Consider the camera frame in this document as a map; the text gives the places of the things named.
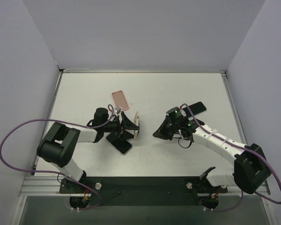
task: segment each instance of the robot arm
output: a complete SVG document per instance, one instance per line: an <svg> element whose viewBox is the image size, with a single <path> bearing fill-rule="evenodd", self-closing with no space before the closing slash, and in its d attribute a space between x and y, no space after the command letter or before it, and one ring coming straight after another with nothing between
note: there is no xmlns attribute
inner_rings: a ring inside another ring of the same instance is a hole
<svg viewBox="0 0 281 225"><path fill-rule="evenodd" d="M96 137L97 131L94 129L54 123L38 146L37 155L79 181L83 170L72 159L76 143L93 143Z"/></svg>
<svg viewBox="0 0 281 225"><path fill-rule="evenodd" d="M199 127L194 120L189 120L187 116L183 115L183 112L178 107L174 107L167 111L165 120L158 130L154 132L153 136L164 140L172 140L174 135L180 135L183 139L206 146L234 166L233 169L215 168L209 171L206 176L208 182L213 187L238 186L244 192L253 194L271 175L271 172L255 155L232 147L226 141L233 142L236 146L251 149L265 158L262 149L256 144L247 146L243 143L232 141L217 133L216 130L211 129L204 122L200 120L198 122L209 133Z"/></svg>
<svg viewBox="0 0 281 225"><path fill-rule="evenodd" d="M80 181L86 173L72 159L77 143L90 142L97 143L100 141L104 133L113 133L118 142L126 141L123 138L126 130L139 130L139 127L133 124L123 112L121 112L122 122L119 121L120 109L116 108L114 120L104 124L108 120L108 110L105 108L97 108L92 126L85 128L64 125L55 122L37 148L37 155L46 162L51 163L67 177L76 181Z"/></svg>

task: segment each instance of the cable tie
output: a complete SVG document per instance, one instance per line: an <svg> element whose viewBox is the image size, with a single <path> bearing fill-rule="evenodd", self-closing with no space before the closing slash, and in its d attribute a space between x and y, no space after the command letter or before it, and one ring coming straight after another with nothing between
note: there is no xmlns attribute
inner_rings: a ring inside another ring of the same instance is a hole
<svg viewBox="0 0 281 225"><path fill-rule="evenodd" d="M213 134L216 134L216 133L217 133L217 130L214 129L213 131L210 132L210 134L208 135L208 137L207 137L206 139L208 140L209 138L211 138L211 136L212 136Z"/></svg>
<svg viewBox="0 0 281 225"><path fill-rule="evenodd" d="M225 140L222 142L222 144L220 145L220 147L222 147L224 144L225 144L225 142L227 141L227 140L229 140L229 138L225 138Z"/></svg>

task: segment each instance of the smartphone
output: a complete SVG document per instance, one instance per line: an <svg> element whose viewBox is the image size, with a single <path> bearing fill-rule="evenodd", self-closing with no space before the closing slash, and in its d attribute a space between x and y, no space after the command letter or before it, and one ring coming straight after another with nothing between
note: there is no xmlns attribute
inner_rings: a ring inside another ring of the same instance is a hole
<svg viewBox="0 0 281 225"><path fill-rule="evenodd" d="M121 107L121 111L126 111L129 109L129 105L122 90L113 92L111 95L116 106Z"/></svg>
<svg viewBox="0 0 281 225"><path fill-rule="evenodd" d="M123 155L132 148L132 145L128 141L121 141L114 132L110 133L106 139Z"/></svg>
<svg viewBox="0 0 281 225"><path fill-rule="evenodd" d="M204 106L204 104L202 102L197 102L195 104L190 105L189 107L194 115L197 115L199 113L206 111L206 107ZM183 108L182 110L186 113L187 117L192 116L187 108Z"/></svg>

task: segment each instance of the black phone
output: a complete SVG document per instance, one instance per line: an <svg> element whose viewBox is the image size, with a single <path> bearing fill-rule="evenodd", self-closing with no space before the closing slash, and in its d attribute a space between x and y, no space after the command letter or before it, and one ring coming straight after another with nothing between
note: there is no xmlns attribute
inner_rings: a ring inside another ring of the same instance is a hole
<svg viewBox="0 0 281 225"><path fill-rule="evenodd" d="M120 140L115 133L110 133L106 139L122 154L126 154L132 145L126 140Z"/></svg>
<svg viewBox="0 0 281 225"><path fill-rule="evenodd" d="M207 108L204 106L202 102L197 102L195 104L189 105L189 107L194 115L198 115L199 113L202 113L207 110ZM187 108L183 108L182 110L186 113L187 117L192 116Z"/></svg>

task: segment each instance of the screw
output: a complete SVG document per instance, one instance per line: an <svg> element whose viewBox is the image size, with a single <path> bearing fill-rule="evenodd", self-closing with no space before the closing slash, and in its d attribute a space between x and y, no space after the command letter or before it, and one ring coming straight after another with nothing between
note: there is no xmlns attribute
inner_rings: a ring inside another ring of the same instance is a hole
<svg viewBox="0 0 281 225"><path fill-rule="evenodd" d="M192 188L192 183L191 183L191 182L188 182L188 183L186 184L186 187L187 187L188 189L191 189L191 188Z"/></svg>
<svg viewBox="0 0 281 225"><path fill-rule="evenodd" d="M101 183L96 183L96 184L95 184L95 189L100 190L101 187L102 187L102 184L101 184Z"/></svg>

